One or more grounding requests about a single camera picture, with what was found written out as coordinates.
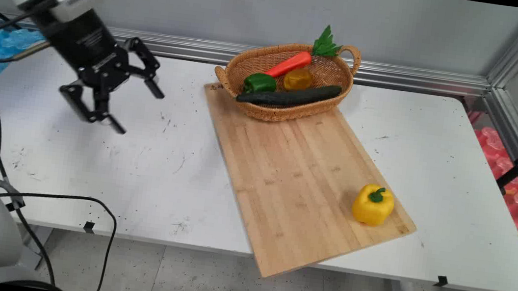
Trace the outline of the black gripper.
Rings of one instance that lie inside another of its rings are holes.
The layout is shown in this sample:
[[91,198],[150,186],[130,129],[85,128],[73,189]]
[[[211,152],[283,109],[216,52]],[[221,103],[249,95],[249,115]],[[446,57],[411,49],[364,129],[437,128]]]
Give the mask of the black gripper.
[[[59,87],[59,92],[82,121],[102,123],[125,135],[126,129],[109,112],[109,93],[129,76],[142,79],[155,98],[164,98],[157,83],[160,63],[155,56],[137,37],[127,39],[123,50],[93,9],[67,22],[52,10],[43,11],[39,30],[76,74],[76,80]],[[130,53],[137,55],[142,68],[129,64]],[[93,90],[92,109],[82,99],[85,87]]]

